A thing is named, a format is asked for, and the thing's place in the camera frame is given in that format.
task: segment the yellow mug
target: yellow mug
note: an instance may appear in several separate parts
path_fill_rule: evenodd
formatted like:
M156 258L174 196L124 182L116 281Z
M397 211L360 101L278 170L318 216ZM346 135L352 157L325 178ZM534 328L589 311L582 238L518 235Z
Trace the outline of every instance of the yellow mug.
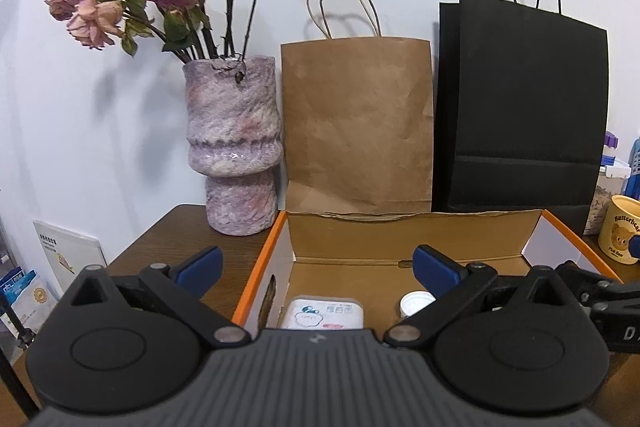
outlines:
M633 264L640 258L640 201L613 196L598 244L610 258Z

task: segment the ceramic vase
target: ceramic vase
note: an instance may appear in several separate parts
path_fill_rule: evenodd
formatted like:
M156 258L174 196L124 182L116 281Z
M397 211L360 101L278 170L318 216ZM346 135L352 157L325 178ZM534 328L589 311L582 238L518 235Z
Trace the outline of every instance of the ceramic vase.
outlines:
M184 65L189 165L207 177L207 219L228 235L273 224L273 169L282 158L275 58Z

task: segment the blue gripper pad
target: blue gripper pad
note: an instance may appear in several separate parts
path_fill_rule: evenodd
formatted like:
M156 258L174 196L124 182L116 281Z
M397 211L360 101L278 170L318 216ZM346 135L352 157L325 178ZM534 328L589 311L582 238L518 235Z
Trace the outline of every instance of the blue gripper pad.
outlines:
M629 254L631 254L631 257L640 259L640 235L636 234L629 239Z
M171 277L181 288L200 299L222 276L222 250L208 247L171 271Z
M414 277L436 299L462 282L467 270L429 245L414 251Z

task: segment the wooden desk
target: wooden desk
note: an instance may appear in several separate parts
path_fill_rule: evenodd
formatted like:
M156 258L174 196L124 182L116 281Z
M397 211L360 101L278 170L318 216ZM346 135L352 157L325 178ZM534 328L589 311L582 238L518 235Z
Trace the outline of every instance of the wooden desk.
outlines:
M218 245L225 253L222 279L204 297L203 302L215 306L226 317L233 314L242 289L266 239L268 231L250 237L229 237L209 228L203 206L182 204L147 230L142 237L125 250L110 266L114 275L130 275L148 264L164 262L177 264L188 256L210 245ZM625 266L605 256L594 238L585 241L612 267L624 282L640 280L640 263ZM638 427L640 425L640 355L615 355L616 366L591 408L612 427ZM15 364L15 370L28 390L33 389L26 377L24 357ZM20 427L25 418L4 389L0 388L0 427Z
M217 245L225 254L223 275L202 301L231 318L268 233L264 230L249 237L223 235L207 223L204 206L181 204L122 252L108 271L112 275L133 275L151 263L178 264L205 247ZM14 369L33 396L24 355ZM25 422L25 416L0 383L0 427L20 427Z

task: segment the metal pin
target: metal pin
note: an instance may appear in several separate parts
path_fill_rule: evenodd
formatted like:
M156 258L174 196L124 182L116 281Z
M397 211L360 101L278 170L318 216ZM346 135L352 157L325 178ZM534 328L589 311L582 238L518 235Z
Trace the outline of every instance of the metal pin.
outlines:
M396 342L413 342L420 338L420 330L415 326L394 326L389 330L389 338Z
M223 326L213 333L213 338L224 344L235 344L244 339L246 332L238 326Z

